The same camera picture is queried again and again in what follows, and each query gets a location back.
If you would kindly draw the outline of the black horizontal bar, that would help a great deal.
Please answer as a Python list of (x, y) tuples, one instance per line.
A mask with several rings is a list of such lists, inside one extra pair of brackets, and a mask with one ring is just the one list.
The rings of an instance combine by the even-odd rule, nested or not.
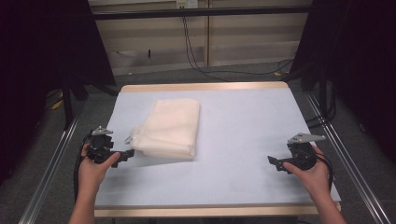
[(281, 7), (214, 7), (214, 8), (188, 8), (165, 9), (144, 11), (108, 11), (94, 12), (92, 17), (97, 21), (107, 20), (133, 20), (157, 19), (176, 17), (202, 17), (202, 16), (233, 16), (233, 15), (259, 15), (259, 14), (291, 14), (306, 13), (314, 8), (311, 6), (281, 6)]

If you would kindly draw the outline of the black curtain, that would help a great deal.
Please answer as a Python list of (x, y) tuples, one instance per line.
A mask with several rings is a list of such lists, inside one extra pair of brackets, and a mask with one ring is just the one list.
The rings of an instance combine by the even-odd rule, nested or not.
[(396, 0), (312, 0), (291, 72), (325, 75), (396, 164)]
[(26, 152), (50, 91), (82, 100), (114, 75), (88, 0), (0, 0), (0, 185)]

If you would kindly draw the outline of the person's left hand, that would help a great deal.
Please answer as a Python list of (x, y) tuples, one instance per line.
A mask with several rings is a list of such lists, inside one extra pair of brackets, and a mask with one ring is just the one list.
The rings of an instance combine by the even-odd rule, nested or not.
[(120, 153), (116, 152), (106, 161), (97, 164), (87, 156), (89, 146), (89, 144), (85, 144), (80, 154), (82, 162), (78, 169), (78, 196), (96, 194), (107, 170), (120, 157)]

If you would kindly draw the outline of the person's right hand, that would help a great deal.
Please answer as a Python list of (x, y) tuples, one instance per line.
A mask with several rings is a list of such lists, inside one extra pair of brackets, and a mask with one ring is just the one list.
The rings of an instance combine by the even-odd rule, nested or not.
[(312, 146), (312, 148), (315, 150), (317, 156), (319, 156), (319, 159), (311, 169), (302, 171), (289, 162), (284, 162), (283, 166), (300, 179), (313, 202), (324, 198), (331, 199), (328, 179), (329, 170), (327, 165), (322, 161), (324, 158), (323, 153), (316, 146)]

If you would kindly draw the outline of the white mesh laundry bag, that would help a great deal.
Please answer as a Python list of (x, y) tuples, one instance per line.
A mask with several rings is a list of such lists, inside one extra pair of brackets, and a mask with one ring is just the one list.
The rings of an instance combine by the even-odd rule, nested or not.
[(200, 107), (194, 99), (155, 102), (145, 122), (133, 128), (131, 148), (147, 156), (193, 159)]

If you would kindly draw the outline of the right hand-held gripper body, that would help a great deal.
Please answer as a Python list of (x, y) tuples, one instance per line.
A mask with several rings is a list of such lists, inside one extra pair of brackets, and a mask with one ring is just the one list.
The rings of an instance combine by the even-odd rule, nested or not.
[(294, 135), (287, 143), (291, 153), (290, 163), (303, 171), (311, 169), (317, 162), (316, 152), (311, 143), (325, 139), (324, 135), (309, 133), (297, 133)]

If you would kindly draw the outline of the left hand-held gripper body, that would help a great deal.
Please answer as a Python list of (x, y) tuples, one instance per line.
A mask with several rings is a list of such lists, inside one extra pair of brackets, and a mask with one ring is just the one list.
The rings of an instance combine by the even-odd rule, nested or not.
[(111, 156), (110, 149), (113, 148), (114, 143), (110, 136), (112, 131), (99, 126), (89, 134), (89, 144), (87, 156), (95, 163), (103, 163)]

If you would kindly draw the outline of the metal floor rail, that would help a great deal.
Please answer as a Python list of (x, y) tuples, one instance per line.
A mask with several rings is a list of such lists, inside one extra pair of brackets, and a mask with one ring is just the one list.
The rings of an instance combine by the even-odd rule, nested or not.
[(56, 175), (64, 153), (74, 135), (75, 129), (78, 126), (84, 106), (85, 105), (82, 104), (78, 107), (76, 115), (72, 118), (71, 124), (65, 131), (63, 131), (62, 137), (58, 141), (57, 147), (54, 149), (51, 160), (49, 161), (49, 165), (47, 166), (45, 173), (42, 175), (35, 193), (27, 204), (18, 224), (35, 224), (37, 216), (49, 192), (50, 184)]
[(386, 214), (381, 202), (375, 196), (368, 183), (361, 175), (356, 163), (350, 157), (347, 148), (339, 137), (338, 133), (329, 121), (326, 121), (322, 112), (319, 110), (319, 102), (317, 97), (309, 92), (306, 94), (307, 101), (311, 105), (314, 113), (318, 116), (320, 126), (326, 133), (326, 136), (332, 143), (332, 147), (344, 164), (349, 177), (351, 178), (355, 188), (361, 196), (364, 204), (369, 210), (371, 216), (374, 218), (376, 224), (391, 224), (389, 216)]

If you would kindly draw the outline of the black metal stand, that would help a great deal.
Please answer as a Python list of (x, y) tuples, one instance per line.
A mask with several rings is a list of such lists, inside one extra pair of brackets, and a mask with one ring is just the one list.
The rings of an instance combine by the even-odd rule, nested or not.
[(100, 84), (97, 81), (89, 80), (87, 78), (76, 78), (76, 79), (64, 79), (62, 82), (62, 94), (64, 102), (64, 130), (68, 130), (71, 127), (72, 121), (74, 120), (71, 93), (74, 93), (75, 97), (79, 101), (85, 101), (88, 99), (89, 94), (85, 89), (85, 86), (94, 86), (97, 90), (105, 92), (110, 96), (117, 96), (118, 91), (107, 87), (105, 84)]

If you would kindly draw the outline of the white wall outlet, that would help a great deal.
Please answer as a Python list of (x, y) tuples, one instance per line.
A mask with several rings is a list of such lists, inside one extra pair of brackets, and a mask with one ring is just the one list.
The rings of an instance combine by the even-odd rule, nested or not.
[(198, 8), (198, 0), (176, 0), (177, 8)]

